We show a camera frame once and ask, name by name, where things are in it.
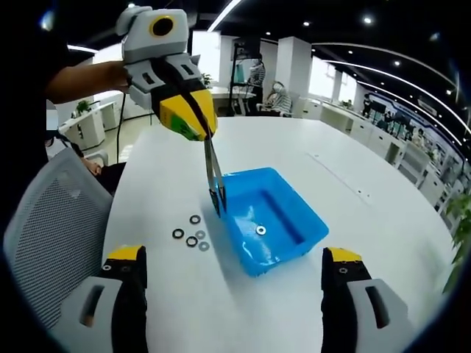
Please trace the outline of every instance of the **blue tray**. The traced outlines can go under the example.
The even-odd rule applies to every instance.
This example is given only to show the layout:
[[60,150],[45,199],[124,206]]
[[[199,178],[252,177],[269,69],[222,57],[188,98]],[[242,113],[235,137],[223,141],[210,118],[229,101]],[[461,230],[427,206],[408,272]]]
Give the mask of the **blue tray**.
[[[273,168],[223,176],[230,239],[250,276],[303,256],[329,229]],[[266,233],[259,235],[258,226]]]

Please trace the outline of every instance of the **green plant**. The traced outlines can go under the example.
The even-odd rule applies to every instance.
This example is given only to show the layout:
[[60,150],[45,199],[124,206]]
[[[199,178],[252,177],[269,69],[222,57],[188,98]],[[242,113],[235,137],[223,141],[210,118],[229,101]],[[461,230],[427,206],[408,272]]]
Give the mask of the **green plant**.
[[90,102],[89,101],[79,101],[76,108],[77,114],[81,115],[83,112],[90,112]]
[[443,288],[443,292],[449,291],[456,284],[464,258],[471,246],[471,196],[460,195],[454,199],[448,205],[447,214],[453,214],[455,217],[460,218],[460,221],[456,232],[453,234],[453,248],[458,249],[452,261],[454,267],[447,284]]
[[210,84],[211,84],[211,75],[210,74],[202,74],[201,75],[202,77],[202,81],[203,81],[203,84],[208,87]]

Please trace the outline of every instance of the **person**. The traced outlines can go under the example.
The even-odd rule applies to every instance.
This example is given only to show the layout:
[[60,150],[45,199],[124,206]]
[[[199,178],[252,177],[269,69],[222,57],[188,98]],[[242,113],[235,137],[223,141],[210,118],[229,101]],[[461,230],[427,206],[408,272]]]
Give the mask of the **person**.
[[369,98],[369,93],[367,93],[364,95],[363,112],[361,114],[368,118],[370,110],[371,110],[371,99]]
[[421,149],[425,148],[425,140],[424,140],[424,130],[422,129],[415,129],[414,134],[412,135],[412,143],[420,147]]
[[283,83],[275,81],[272,92],[264,104],[258,104],[261,115],[280,116],[291,113],[291,97],[288,95]]
[[253,59],[253,66],[250,68],[250,77],[247,84],[252,87],[254,97],[248,99],[249,111],[251,115],[257,114],[257,104],[263,101],[263,81],[265,80],[265,64],[263,64],[262,54]]
[[127,71],[123,62],[69,66],[65,41],[54,32],[40,27],[47,7],[39,4],[24,14],[21,28],[12,29],[5,45],[4,101],[26,112],[3,120],[3,141],[11,132],[21,132],[22,139],[4,156],[1,229],[2,233],[16,210],[24,191],[47,163],[44,149],[46,100],[54,104],[74,101],[107,90],[126,90]]
[[72,143],[66,136],[61,135],[57,130],[46,132],[44,145],[46,147],[46,153],[49,160],[63,149],[72,148],[80,157],[84,166],[87,167],[87,169],[95,176],[96,180],[98,180],[103,188],[105,188],[111,195],[114,195],[126,163],[116,163],[101,167],[100,164],[87,160],[78,145],[76,143]]

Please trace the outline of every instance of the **chair backrest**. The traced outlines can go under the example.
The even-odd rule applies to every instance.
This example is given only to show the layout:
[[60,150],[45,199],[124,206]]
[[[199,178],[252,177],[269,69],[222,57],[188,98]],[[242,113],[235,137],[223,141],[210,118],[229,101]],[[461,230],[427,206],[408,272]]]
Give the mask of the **chair backrest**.
[[4,234],[4,253],[24,298],[45,328],[62,301],[102,264],[113,198],[72,149],[32,180]]

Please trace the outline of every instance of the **black cable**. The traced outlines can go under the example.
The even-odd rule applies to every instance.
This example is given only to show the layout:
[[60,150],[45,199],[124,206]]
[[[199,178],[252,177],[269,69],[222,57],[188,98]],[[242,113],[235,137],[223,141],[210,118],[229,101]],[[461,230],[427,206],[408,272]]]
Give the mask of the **black cable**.
[[123,124],[125,101],[126,101],[126,93],[123,93],[123,104],[121,105],[121,114],[119,116],[118,134],[116,135],[116,164],[119,163],[119,132],[121,131],[121,125]]

